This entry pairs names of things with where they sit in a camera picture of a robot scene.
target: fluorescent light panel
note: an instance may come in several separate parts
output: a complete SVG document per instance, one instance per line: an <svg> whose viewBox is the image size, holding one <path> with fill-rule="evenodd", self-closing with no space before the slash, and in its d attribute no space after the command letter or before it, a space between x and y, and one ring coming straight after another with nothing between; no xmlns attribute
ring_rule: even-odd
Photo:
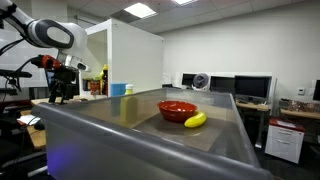
<svg viewBox="0 0 320 180"><path fill-rule="evenodd" d="M185 4L195 2L197 0L172 0L172 1L179 5L185 5Z"/></svg>
<svg viewBox="0 0 320 180"><path fill-rule="evenodd" d="M139 17L139 18L146 18L146 17L150 17L150 16L157 14L151 8L149 8L148 6L146 6L142 3L134 4L130 7L127 7L124 10L132 15Z"/></svg>

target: red bowl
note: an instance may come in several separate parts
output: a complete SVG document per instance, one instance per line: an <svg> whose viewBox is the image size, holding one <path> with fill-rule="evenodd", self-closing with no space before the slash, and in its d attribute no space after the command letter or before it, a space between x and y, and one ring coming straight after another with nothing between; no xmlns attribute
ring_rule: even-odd
<svg viewBox="0 0 320 180"><path fill-rule="evenodd" d="M197 106L182 101L161 101L157 106L164 119L178 123L184 123L197 110Z"/></svg>

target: cable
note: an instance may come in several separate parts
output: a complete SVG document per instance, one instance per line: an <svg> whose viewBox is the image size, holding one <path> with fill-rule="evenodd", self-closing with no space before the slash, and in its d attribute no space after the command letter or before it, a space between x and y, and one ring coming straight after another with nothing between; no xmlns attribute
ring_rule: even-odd
<svg viewBox="0 0 320 180"><path fill-rule="evenodd" d="M32 59L29 59L28 61L26 61L25 63L23 63L16 71L15 71L15 73L17 73L17 88L18 88L18 90L21 92L21 88L20 88L20 80L19 80L19 78L20 78L20 73L21 73L21 71L22 71L22 69L29 63L29 62L31 62L32 61Z"/></svg>
<svg viewBox="0 0 320 180"><path fill-rule="evenodd" d="M0 76L3 76L3 77L6 78L7 80L10 79L9 77L7 77L7 76L5 76L3 73L1 73L1 71L0 71Z"/></svg>
<svg viewBox="0 0 320 180"><path fill-rule="evenodd" d="M1 49L0 49L0 56L2 56L2 54L4 54L5 52L7 52L9 49L13 48L15 45L19 44L20 42L22 42L24 40L24 38L22 39L19 39L19 40L16 40L10 44L7 44L5 46L3 46Z"/></svg>
<svg viewBox="0 0 320 180"><path fill-rule="evenodd" d="M19 161L20 156L21 156L21 154L22 154L22 150L23 150L23 146L24 146L25 133L26 133L26 131L27 131L27 127L29 126L29 124L30 124L35 118L37 118L37 117L32 118L32 119L28 122L28 124L24 126L24 131L23 131L23 134L22 134L22 142L21 142L19 154L18 154L17 158L13 161L13 167L11 168L11 170L10 170L10 172L9 172L7 178L6 178L7 180L10 179L10 176L11 176L13 170L17 167L17 162Z"/></svg>
<svg viewBox="0 0 320 180"><path fill-rule="evenodd" d="M6 89L7 89L8 82L9 82L9 79L6 80L6 83L5 83L5 85L4 85L4 87L5 87ZM7 93L4 94L3 99L2 99L2 103L4 102L4 100L6 99L6 97L7 97Z"/></svg>

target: banana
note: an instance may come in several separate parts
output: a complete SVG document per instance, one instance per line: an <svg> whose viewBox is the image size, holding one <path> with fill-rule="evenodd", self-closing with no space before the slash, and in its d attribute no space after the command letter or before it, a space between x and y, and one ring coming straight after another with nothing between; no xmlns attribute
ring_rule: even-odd
<svg viewBox="0 0 320 180"><path fill-rule="evenodd" d="M194 116L186 120L184 126L188 128L198 127L206 122L206 120L207 116L203 112L196 111Z"/></svg>

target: paper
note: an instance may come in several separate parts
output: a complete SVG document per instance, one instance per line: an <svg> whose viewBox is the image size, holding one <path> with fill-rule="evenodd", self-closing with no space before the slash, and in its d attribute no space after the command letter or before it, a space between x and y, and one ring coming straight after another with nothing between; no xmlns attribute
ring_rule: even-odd
<svg viewBox="0 0 320 180"><path fill-rule="evenodd" d="M40 120L40 118L29 114L26 116L21 116L17 120L20 122L23 122L25 124L28 124L28 125L34 125L35 123L37 123Z"/></svg>
<svg viewBox="0 0 320 180"><path fill-rule="evenodd" d="M286 123L286 122L283 122L283 121L278 121L278 124L281 125L281 126L286 126L286 127L296 127L294 124L292 123Z"/></svg>

